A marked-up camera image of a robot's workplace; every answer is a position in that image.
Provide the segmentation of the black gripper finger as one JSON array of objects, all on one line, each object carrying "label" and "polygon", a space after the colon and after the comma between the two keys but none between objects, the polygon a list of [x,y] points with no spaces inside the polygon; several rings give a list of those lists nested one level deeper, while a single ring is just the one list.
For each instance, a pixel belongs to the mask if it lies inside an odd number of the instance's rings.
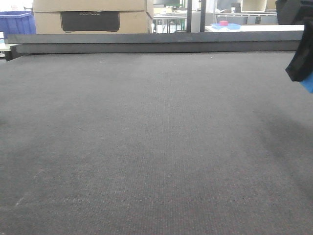
[{"label": "black gripper finger", "polygon": [[304,32],[296,53],[286,68],[292,82],[302,82],[313,73],[313,21],[304,22]]}]

